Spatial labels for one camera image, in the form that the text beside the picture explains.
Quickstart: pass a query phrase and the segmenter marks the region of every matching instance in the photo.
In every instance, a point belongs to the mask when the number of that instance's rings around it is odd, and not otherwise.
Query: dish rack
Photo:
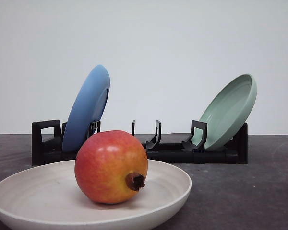
[[[55,134],[52,140],[43,142],[41,129],[55,127]],[[78,151],[63,152],[62,137],[66,123],[52,120],[47,122],[32,123],[32,165],[42,165],[58,161],[73,160]],[[156,120],[155,134],[153,138],[142,143],[146,149],[148,159],[163,161],[167,163],[225,163],[225,164],[247,164],[248,163],[248,126],[244,123],[240,130],[229,140],[222,151],[206,151],[207,123],[191,122],[191,132],[186,140],[179,143],[162,143],[162,123]],[[94,132],[100,132],[101,122],[92,122],[85,139]],[[202,130],[202,139],[198,145],[192,143],[195,129]],[[135,136],[135,120],[132,122],[132,135]]]

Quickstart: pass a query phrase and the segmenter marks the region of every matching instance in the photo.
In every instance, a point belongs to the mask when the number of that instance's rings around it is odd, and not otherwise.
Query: green plate
[[[210,103],[200,121],[207,123],[207,151],[221,151],[242,127],[254,106],[257,95],[255,79],[244,74],[230,82]],[[197,145],[202,131],[195,130],[192,143]]]

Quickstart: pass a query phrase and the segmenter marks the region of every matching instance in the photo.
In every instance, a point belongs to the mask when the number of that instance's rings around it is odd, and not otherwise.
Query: blue plate
[[[104,112],[110,89],[110,77],[102,66],[96,66],[84,81],[69,114],[62,150],[78,150],[91,122],[98,121]]]

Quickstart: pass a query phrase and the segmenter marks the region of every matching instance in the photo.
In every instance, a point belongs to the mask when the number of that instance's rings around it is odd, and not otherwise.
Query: gray table surface
[[[248,145],[246,165],[175,164],[190,175],[192,190],[155,230],[288,230],[288,135],[249,135]],[[0,134],[0,181],[31,167],[31,135]]]

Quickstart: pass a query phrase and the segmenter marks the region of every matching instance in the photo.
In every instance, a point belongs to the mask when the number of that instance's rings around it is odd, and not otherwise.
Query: white backdrop
[[[67,121],[97,64],[111,78],[102,130],[189,132],[250,73],[249,133],[288,134],[288,0],[0,0],[0,133]]]

